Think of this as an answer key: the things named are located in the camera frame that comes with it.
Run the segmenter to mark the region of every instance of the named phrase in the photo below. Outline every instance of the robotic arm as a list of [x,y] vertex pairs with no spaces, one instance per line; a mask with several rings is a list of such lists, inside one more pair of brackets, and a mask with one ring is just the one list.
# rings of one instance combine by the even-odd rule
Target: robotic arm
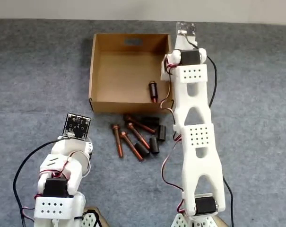
[[82,226],[85,197],[78,192],[90,172],[93,145],[86,142],[90,118],[69,113],[63,136],[40,166],[34,227]]
[[[180,134],[184,154],[182,168],[182,198],[184,215],[178,214],[171,226],[184,218],[188,226],[204,223],[207,227],[211,216],[225,210],[225,193],[222,166],[215,145],[214,125],[207,97],[207,58],[205,49],[197,47],[194,24],[178,23],[175,50],[167,54],[162,62],[161,80],[173,83],[176,108],[174,131]],[[196,94],[190,96],[187,84],[194,83]],[[194,108],[202,124],[185,125],[188,112]],[[195,194],[201,176],[212,185],[212,192]]]

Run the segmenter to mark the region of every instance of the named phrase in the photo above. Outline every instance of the black cylinder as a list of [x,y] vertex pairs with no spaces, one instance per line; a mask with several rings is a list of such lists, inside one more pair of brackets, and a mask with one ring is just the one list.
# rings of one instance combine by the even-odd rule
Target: black cylinder
[[158,153],[160,153],[160,149],[158,147],[157,139],[155,136],[149,139],[149,144],[150,144],[150,151],[152,154],[157,155]]
[[134,147],[142,157],[147,157],[150,154],[149,150],[140,141]]
[[160,124],[159,117],[143,117],[140,122],[150,127],[158,127]]
[[149,83],[149,92],[150,92],[150,98],[153,103],[157,102],[157,88],[156,88],[156,82],[150,81]]
[[166,126],[160,125],[157,129],[157,140],[166,141]]

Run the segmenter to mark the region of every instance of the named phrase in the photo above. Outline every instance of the screw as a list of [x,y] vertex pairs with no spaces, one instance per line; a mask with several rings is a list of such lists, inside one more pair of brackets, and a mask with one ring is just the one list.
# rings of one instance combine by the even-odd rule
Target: screw
[[138,132],[138,130],[136,130],[133,126],[133,123],[129,122],[127,124],[127,128],[129,128],[133,134],[138,138],[138,140],[140,140],[144,146],[147,148],[147,149],[150,149],[150,146],[149,144],[147,143],[147,141],[144,139],[144,137]]
[[138,122],[136,119],[134,119],[133,117],[131,117],[128,114],[124,115],[124,121],[131,122],[131,123],[141,127],[142,129],[144,129],[144,130],[146,130],[146,131],[148,131],[148,132],[150,132],[152,134],[156,133],[156,131],[154,129],[151,129],[148,126],[143,125],[142,123]]
[[134,153],[134,155],[138,158],[139,161],[142,161],[143,158],[142,156],[139,154],[139,152],[135,149],[134,145],[132,144],[131,140],[129,139],[129,137],[127,136],[127,132],[122,131],[120,133],[120,137],[122,139],[124,139],[126,141],[126,143],[128,144],[128,146],[130,147],[131,151]]
[[123,157],[123,149],[122,149],[121,139],[120,139],[120,126],[118,124],[113,124],[111,125],[111,128],[115,136],[115,142],[118,148],[119,157]]

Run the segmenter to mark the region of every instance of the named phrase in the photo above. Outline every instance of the white wall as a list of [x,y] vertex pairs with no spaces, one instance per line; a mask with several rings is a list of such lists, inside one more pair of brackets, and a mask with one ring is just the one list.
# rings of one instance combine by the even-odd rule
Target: white wall
[[184,20],[286,25],[286,0],[0,0],[0,18]]

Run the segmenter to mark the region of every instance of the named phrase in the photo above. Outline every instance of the cardboard box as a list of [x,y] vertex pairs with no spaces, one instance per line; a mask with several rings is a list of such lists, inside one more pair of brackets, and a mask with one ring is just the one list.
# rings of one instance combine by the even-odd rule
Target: cardboard box
[[[151,102],[148,84],[157,83],[159,101],[166,97],[169,83],[160,80],[161,61],[170,49],[168,34],[96,34],[89,82],[94,112],[161,111]],[[168,101],[163,106],[171,106],[171,97]]]

